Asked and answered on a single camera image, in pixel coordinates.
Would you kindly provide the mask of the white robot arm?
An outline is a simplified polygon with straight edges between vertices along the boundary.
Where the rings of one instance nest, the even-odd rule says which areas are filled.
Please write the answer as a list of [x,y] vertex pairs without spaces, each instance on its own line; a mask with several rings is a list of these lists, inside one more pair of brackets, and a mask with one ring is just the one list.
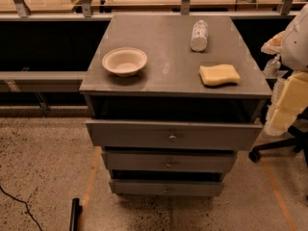
[[264,43],[261,51],[279,54],[281,62],[293,73],[274,84],[264,130],[281,136],[308,107],[308,5],[305,5],[286,29]]

